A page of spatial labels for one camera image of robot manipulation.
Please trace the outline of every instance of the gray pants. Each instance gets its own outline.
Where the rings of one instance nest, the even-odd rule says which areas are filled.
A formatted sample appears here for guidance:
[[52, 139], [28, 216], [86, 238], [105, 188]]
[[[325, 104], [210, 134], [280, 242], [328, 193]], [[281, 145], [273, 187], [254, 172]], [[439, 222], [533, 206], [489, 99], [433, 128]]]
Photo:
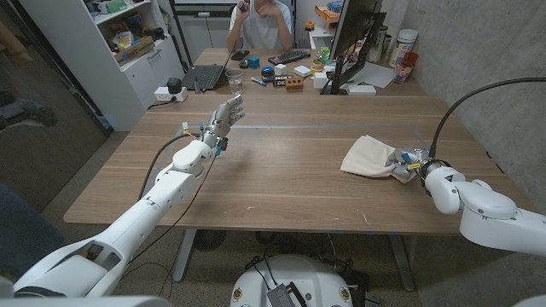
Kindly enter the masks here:
[[19, 279], [67, 243], [40, 213], [0, 183], [0, 270]]

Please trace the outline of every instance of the monitor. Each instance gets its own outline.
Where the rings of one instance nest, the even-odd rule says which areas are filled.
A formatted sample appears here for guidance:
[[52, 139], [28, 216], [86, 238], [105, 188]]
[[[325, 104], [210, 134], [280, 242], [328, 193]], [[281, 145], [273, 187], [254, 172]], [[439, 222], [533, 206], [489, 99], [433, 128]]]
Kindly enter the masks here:
[[[379, 29], [383, 26], [385, 13], [380, 13], [381, 0], [345, 0], [340, 15], [340, 23], [335, 31], [334, 41], [330, 50], [330, 59], [336, 60], [335, 77], [333, 79], [331, 94], [339, 94], [340, 86], [349, 81], [357, 72], [364, 68], [366, 55], [372, 43], [377, 39]], [[366, 38], [363, 47], [358, 53], [357, 62], [345, 72], [338, 67], [346, 55], [348, 49], [358, 40]]]

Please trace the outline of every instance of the glass cup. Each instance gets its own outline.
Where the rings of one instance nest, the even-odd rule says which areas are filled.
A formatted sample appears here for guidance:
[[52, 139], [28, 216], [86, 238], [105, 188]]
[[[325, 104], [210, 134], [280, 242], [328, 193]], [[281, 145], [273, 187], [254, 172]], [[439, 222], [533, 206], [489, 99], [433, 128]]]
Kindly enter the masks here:
[[402, 63], [397, 63], [394, 67], [394, 78], [392, 81], [398, 84], [402, 84], [406, 78], [410, 75], [411, 70], [413, 69], [413, 64], [403, 61]]
[[231, 94], [242, 94], [242, 70], [239, 68], [232, 68], [226, 71], [225, 75], [228, 77]]

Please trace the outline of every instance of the white wire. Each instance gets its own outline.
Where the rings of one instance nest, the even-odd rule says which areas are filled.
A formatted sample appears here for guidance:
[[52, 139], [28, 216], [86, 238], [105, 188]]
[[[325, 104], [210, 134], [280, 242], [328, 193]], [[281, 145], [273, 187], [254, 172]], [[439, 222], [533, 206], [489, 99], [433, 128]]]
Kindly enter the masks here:
[[332, 245], [332, 251], [334, 252], [334, 257], [335, 257], [334, 270], [335, 270], [335, 268], [337, 267], [337, 263], [338, 263], [338, 257], [335, 255], [335, 247], [334, 247], [334, 243], [332, 242], [332, 237], [328, 233], [326, 233], [326, 235], [328, 235], [328, 238], [330, 239], [330, 245]]

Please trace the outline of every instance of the white cloth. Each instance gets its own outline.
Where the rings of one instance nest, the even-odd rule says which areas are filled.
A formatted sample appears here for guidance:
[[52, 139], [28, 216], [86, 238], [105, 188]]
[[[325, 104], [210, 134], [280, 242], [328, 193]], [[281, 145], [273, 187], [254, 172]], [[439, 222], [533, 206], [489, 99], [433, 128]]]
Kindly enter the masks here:
[[343, 159], [341, 171], [366, 177], [393, 176], [401, 183], [407, 183], [415, 174], [408, 180], [392, 173], [396, 164], [385, 166], [394, 149], [371, 136], [360, 136]]
[[[288, 30], [292, 33], [292, 21], [290, 17], [290, 9], [288, 6], [275, 1], [275, 5], [281, 10], [282, 18], [287, 24]], [[258, 49], [281, 49], [281, 40], [279, 38], [279, 27], [276, 24], [276, 19], [271, 16], [261, 18], [254, 8], [254, 1], [250, 2], [250, 15], [242, 22], [241, 37], [244, 40], [244, 48]], [[229, 30], [233, 29], [235, 18], [237, 17], [237, 7], [231, 13], [231, 22]]]

